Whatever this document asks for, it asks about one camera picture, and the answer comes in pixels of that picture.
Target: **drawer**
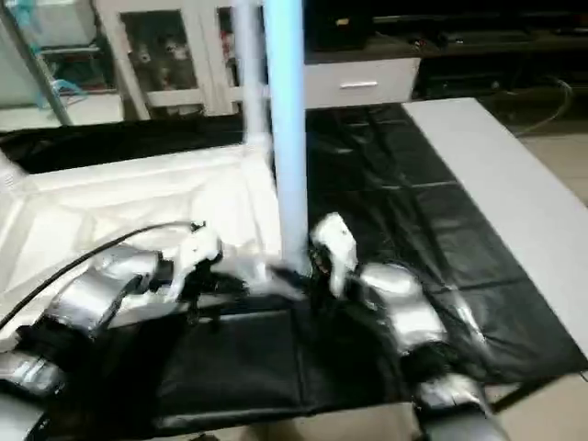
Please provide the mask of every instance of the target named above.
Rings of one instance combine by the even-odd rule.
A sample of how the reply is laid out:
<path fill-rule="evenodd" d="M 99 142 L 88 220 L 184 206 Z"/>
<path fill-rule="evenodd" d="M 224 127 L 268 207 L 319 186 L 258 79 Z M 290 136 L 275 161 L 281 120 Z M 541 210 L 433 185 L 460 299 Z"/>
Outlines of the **drawer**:
<path fill-rule="evenodd" d="M 304 66 L 306 108 L 408 101 L 419 61 L 402 58 Z"/>

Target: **white fabric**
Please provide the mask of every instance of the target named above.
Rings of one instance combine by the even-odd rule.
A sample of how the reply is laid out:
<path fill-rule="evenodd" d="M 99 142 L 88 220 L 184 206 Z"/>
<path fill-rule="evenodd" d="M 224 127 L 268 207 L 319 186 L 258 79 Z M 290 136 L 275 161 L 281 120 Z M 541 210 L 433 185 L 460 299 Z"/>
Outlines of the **white fabric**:
<path fill-rule="evenodd" d="M 246 149 L 235 145 L 25 175 L 2 187 L 0 315 L 75 256 L 152 223 L 205 221 L 230 247 L 279 256 L 277 197 L 266 147 Z M 130 242 L 166 252 L 186 234 L 158 230 Z M 75 274 L 33 300 L 0 339 L 33 322 Z"/>

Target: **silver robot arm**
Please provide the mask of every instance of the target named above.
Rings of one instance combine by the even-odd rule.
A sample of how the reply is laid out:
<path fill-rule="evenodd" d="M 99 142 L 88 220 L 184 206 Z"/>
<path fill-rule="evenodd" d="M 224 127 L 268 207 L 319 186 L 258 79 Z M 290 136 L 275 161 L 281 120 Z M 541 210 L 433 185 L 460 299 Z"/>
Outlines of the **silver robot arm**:
<path fill-rule="evenodd" d="M 122 299 L 169 283 L 172 269 L 160 253 L 116 246 L 69 282 L 36 322 L 21 328 L 16 347 L 0 354 L 0 437 L 39 435 L 46 425 L 44 401 L 64 387 Z"/>
<path fill-rule="evenodd" d="M 336 213 L 316 226 L 311 242 L 326 251 L 334 296 L 353 303 L 347 310 L 382 342 L 388 360 L 400 359 L 424 439 L 508 440 L 481 385 L 447 363 L 454 351 L 446 327 L 416 276 L 399 265 L 359 266 L 355 241 Z M 352 300 L 346 297 L 351 281 L 361 290 Z"/>

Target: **black mat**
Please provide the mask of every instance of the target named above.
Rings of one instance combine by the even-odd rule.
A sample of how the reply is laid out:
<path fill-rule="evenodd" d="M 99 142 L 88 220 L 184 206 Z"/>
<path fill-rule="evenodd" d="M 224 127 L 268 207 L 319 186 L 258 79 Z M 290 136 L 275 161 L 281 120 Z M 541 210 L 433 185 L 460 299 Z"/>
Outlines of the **black mat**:
<path fill-rule="evenodd" d="M 338 211 L 360 261 L 401 261 L 416 271 L 470 375 L 510 383 L 586 369 L 524 270 L 400 106 L 311 112 L 307 132 L 311 225 Z M 224 118 L 32 130 L 0 145 L 39 173 L 240 137 L 238 120 Z M 461 320 L 465 312 L 477 327 Z M 404 398 L 371 336 L 309 302 L 248 300 L 198 326 L 175 316 L 121 328 L 95 357 L 60 401 L 54 432 L 153 437 Z"/>

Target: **wire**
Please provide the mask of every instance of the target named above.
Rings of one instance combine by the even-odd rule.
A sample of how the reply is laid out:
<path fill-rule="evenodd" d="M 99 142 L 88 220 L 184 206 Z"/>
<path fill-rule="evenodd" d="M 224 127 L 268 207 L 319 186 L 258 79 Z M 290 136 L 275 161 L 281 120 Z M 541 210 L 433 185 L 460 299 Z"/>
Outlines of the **wire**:
<path fill-rule="evenodd" d="M 142 227 L 137 230 L 133 230 L 132 232 L 127 232 L 116 239 L 112 239 L 111 241 L 103 243 L 102 245 L 98 246 L 97 248 L 95 248 L 91 251 L 88 251 L 85 254 L 80 255 L 79 257 L 74 259 L 72 262 L 70 262 L 66 266 L 62 267 L 61 269 L 59 269 L 56 273 L 54 273 L 51 277 L 49 277 L 44 282 L 42 282 L 40 285 L 38 285 L 35 289 L 30 291 L 30 293 L 25 298 L 23 298 L 19 303 L 17 303 L 17 305 L 7 315 L 5 315 L 2 318 L 2 320 L 0 320 L 0 330 L 2 330 L 12 319 L 14 319 L 15 316 L 24 307 L 26 307 L 33 299 L 35 299 L 35 297 L 37 297 L 46 287 L 48 287 L 55 280 L 57 280 L 58 278 L 63 276 L 65 273 L 71 271 L 76 266 L 78 266 L 78 265 L 82 264 L 83 262 L 85 262 L 86 260 L 88 260 L 90 257 L 93 257 L 96 254 L 102 253 L 103 251 L 106 251 L 108 248 L 112 248 L 113 246 L 118 245 L 119 243 L 126 241 L 130 237 L 135 236 L 137 234 L 140 234 L 142 232 L 148 232 L 150 230 L 157 230 L 160 228 L 172 228 L 172 227 L 188 227 L 192 232 L 194 232 L 195 230 L 198 229 L 197 224 L 195 224 L 194 222 L 187 221 L 187 220 L 177 220 L 177 221 L 173 221 L 173 222 L 156 223 L 154 225 L 149 225 L 147 227 Z"/>
<path fill-rule="evenodd" d="M 563 102 L 561 103 L 561 105 L 558 107 L 558 109 L 555 111 L 555 113 L 553 115 L 551 115 L 548 118 L 542 119 L 538 123 L 533 124 L 533 125 L 527 127 L 526 129 L 522 129 L 522 130 L 516 132 L 514 134 L 515 136 L 524 135 L 530 131 L 537 130 L 540 127 L 543 127 L 544 125 L 550 123 L 552 120 L 563 115 L 570 108 L 571 99 L 573 98 L 573 89 L 571 88 L 571 86 L 568 83 L 566 83 L 563 80 L 560 80 L 559 78 L 555 78 L 555 77 L 550 77 L 550 78 L 561 88 L 561 90 L 563 90 Z"/>

